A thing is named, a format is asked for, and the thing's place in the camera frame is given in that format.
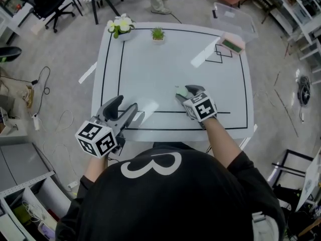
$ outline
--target concrete floor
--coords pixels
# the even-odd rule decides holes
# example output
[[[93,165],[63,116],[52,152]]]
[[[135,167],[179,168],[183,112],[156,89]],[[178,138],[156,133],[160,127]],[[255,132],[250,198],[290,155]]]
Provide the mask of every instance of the concrete floor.
[[[211,27],[211,7],[215,1],[169,0],[166,3],[182,23]],[[150,13],[149,0],[113,2],[120,13],[127,13],[136,22],[178,22],[172,15]],[[299,61],[297,53],[284,57],[286,43],[280,37],[283,32],[275,20],[268,17],[262,25],[260,22],[263,12],[252,3],[244,4],[241,10],[253,17],[259,34],[259,38],[248,43],[246,47],[254,96],[254,122],[258,129],[246,146],[245,152],[268,179],[273,171],[271,163],[280,162],[285,149],[315,156],[321,145],[321,92],[317,85],[311,88],[312,97],[308,108],[302,109],[305,119],[302,124],[298,116],[300,105],[296,98],[296,80],[300,75],[307,75],[313,79],[308,63]],[[106,23],[114,18],[114,13],[108,6],[98,10],[99,25],[95,25],[89,6],[84,5],[83,17],[76,9],[73,11],[76,17],[68,16],[61,19],[56,34],[52,30],[42,28],[29,42],[16,38],[13,45],[21,47],[23,53],[16,61],[3,65],[12,77],[26,80],[38,78],[44,66],[51,68],[47,83],[51,92],[44,96],[39,114],[47,132],[44,129],[35,131],[28,114],[24,114],[23,118],[28,121],[30,140],[39,148],[45,142],[45,153],[65,186],[76,180],[76,176],[70,166],[66,148],[56,145],[64,144],[68,148],[77,177],[81,177],[90,156],[82,152],[74,134],[81,124],[91,117],[94,74],[82,84],[79,84],[78,80],[96,62]],[[41,85],[35,88],[35,103],[31,113],[38,110],[46,74],[42,76]],[[64,110],[72,111],[74,121],[69,128],[55,134]],[[63,115],[57,131],[66,127],[70,120],[71,115],[67,112]],[[205,151],[209,144],[200,142],[189,145]],[[127,142],[121,159],[134,157],[151,146],[152,143]],[[300,160],[289,160],[289,165],[296,166],[297,169],[306,169],[306,163]],[[301,179],[295,179],[291,175],[285,176],[284,181],[289,187],[302,185]]]

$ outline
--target black shirt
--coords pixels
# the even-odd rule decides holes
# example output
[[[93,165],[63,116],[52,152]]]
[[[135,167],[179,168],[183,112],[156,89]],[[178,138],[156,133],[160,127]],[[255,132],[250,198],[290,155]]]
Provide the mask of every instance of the black shirt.
[[[150,149],[108,167],[77,198],[56,240],[253,240],[252,213],[284,216],[272,189],[244,152],[226,169],[195,150]]]

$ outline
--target transparent plastic bin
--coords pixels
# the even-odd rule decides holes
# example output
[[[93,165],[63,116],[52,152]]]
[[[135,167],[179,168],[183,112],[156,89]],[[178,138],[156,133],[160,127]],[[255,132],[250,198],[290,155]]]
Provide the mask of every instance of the transparent plastic bin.
[[[252,17],[229,6],[214,3],[211,22],[214,29],[239,35],[245,43],[258,38]]]

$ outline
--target chair base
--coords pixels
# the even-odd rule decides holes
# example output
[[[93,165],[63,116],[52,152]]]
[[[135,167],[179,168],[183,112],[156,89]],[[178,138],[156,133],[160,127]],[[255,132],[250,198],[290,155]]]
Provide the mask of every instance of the chair base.
[[[61,15],[64,15],[64,14],[71,14],[72,17],[75,17],[75,14],[73,12],[64,12],[64,9],[66,9],[69,5],[72,5],[72,3],[69,3],[67,4],[65,7],[63,7],[62,9],[57,9],[55,10],[55,15],[52,16],[52,18],[46,23],[45,25],[45,28],[46,30],[49,29],[48,25],[50,22],[54,21],[54,33],[57,33],[57,29],[56,29],[56,26],[57,26],[57,21],[58,21],[58,18],[61,16]]]

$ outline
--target tabletop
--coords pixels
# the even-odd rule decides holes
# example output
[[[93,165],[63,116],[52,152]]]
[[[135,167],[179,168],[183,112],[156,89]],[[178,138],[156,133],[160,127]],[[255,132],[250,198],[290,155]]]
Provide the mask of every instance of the tabletop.
[[[152,42],[151,30],[162,27],[165,43]],[[217,107],[217,118],[232,138],[253,135],[253,97],[246,53],[216,45],[195,68],[191,61],[224,32],[172,23],[137,23],[134,37],[120,41],[104,31],[95,73],[92,115],[111,98],[123,95],[119,115],[134,102],[138,113],[123,133],[129,141],[207,140],[175,99],[177,87],[203,86]],[[145,112],[143,121],[136,120]]]

